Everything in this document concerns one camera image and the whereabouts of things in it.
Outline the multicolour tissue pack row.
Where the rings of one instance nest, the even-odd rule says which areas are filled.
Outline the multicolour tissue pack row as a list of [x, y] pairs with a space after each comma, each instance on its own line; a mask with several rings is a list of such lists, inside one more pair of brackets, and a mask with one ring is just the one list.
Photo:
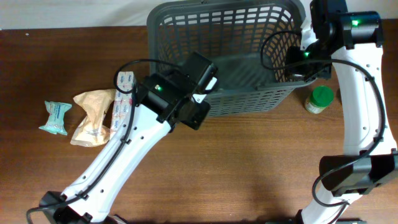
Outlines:
[[[119, 72], [117, 85], [122, 91], [129, 91], [132, 89], [135, 82], [134, 72]], [[131, 94], [121, 93], [116, 90], [113, 102], [113, 112], [110, 127], [110, 139], [117, 133], [132, 105]]]

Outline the tan paper snack packet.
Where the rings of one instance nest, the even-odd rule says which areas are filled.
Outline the tan paper snack packet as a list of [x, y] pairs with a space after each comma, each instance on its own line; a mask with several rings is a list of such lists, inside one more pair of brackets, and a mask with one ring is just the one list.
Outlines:
[[115, 94], [115, 89], [107, 89], [87, 91], [73, 97], [74, 102], [84, 109], [86, 116], [73, 133], [70, 144], [96, 147], [109, 141], [110, 130], [103, 125], [103, 121]]

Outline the teal tissue packet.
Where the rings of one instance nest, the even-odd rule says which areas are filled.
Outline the teal tissue packet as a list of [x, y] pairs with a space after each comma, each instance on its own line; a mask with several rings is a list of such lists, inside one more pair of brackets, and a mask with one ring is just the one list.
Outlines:
[[49, 118], [45, 125], [40, 126], [39, 129], [47, 131], [52, 134], [67, 135], [64, 127], [65, 113], [72, 108], [69, 103], [61, 103], [54, 101], [45, 101], [45, 107], [49, 113]]

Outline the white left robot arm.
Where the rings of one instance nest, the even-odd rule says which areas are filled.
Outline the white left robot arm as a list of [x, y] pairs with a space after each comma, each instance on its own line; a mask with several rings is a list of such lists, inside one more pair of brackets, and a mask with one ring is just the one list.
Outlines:
[[132, 105], [117, 133], [97, 158], [63, 192], [48, 191], [39, 206], [50, 223], [104, 223], [122, 186], [137, 165], [178, 123], [197, 130], [210, 104], [204, 99], [216, 89], [217, 66], [198, 52], [181, 65], [153, 73], [127, 91]]

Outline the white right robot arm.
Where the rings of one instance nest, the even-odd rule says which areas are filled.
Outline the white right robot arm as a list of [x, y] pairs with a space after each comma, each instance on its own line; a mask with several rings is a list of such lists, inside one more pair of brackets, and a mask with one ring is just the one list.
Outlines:
[[351, 12], [345, 1], [312, 1], [291, 49], [289, 71], [311, 78], [334, 68], [345, 124], [343, 153], [324, 156], [312, 202], [298, 223], [335, 223], [363, 195], [397, 177], [397, 143], [389, 129], [382, 87], [384, 34], [375, 11]]

